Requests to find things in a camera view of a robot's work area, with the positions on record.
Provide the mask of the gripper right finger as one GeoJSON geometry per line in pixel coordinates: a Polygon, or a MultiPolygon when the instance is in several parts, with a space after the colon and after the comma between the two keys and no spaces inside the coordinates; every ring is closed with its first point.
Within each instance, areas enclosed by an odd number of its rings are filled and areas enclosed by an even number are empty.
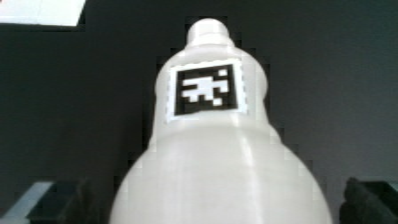
{"type": "Polygon", "coordinates": [[[398,224],[398,182],[350,178],[341,204],[341,224],[398,224]]]}

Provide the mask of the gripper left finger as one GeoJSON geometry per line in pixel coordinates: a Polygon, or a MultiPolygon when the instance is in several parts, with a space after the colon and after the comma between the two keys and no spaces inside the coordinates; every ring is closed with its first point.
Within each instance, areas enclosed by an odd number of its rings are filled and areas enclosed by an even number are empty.
{"type": "Polygon", "coordinates": [[[0,224],[73,224],[78,221],[78,183],[35,182],[0,217],[0,224]]]}

